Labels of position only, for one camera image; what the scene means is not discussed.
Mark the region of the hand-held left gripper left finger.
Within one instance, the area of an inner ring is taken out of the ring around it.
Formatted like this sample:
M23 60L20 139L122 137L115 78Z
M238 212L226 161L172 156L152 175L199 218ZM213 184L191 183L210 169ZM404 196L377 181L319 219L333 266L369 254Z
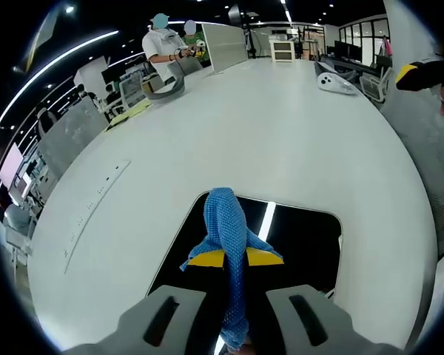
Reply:
M195 290L162 285L125 311L101 341L64 354L214 354L224 309L226 255L209 251L191 259L186 276Z

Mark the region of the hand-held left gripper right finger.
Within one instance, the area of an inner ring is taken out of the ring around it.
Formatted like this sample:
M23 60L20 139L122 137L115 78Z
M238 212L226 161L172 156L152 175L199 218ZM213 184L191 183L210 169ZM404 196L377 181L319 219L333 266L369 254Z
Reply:
M402 354L358 334L350 315L310 285L288 287L282 259L246 249L246 317L256 354Z

